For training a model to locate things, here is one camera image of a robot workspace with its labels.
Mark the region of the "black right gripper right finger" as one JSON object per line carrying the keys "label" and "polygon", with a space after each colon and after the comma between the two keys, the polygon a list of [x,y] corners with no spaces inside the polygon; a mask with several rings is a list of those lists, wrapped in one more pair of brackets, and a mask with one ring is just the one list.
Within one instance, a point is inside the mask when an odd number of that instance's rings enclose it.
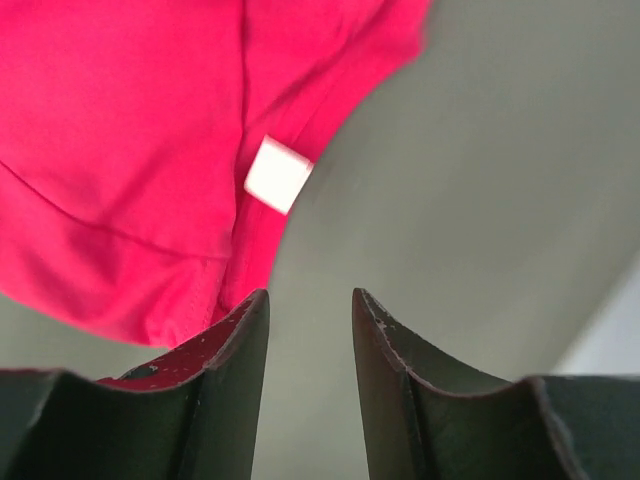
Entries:
{"label": "black right gripper right finger", "polygon": [[635,376],[479,371],[352,296],[368,472],[373,479],[635,479]]}

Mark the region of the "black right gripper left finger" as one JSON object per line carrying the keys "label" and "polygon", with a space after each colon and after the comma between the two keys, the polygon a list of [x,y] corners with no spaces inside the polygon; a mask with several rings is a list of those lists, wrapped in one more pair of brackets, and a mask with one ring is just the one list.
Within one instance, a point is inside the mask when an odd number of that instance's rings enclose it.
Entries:
{"label": "black right gripper left finger", "polygon": [[247,479],[269,337],[257,290],[221,321],[119,378],[1,374],[5,479]]}

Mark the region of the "red t-shirt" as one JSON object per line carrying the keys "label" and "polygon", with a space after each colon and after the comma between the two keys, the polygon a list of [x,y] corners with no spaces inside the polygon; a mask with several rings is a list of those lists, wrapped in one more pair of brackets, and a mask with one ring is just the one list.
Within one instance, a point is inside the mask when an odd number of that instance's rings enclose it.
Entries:
{"label": "red t-shirt", "polygon": [[353,109],[422,50],[426,1],[5,1],[1,290],[174,347],[269,279]]}

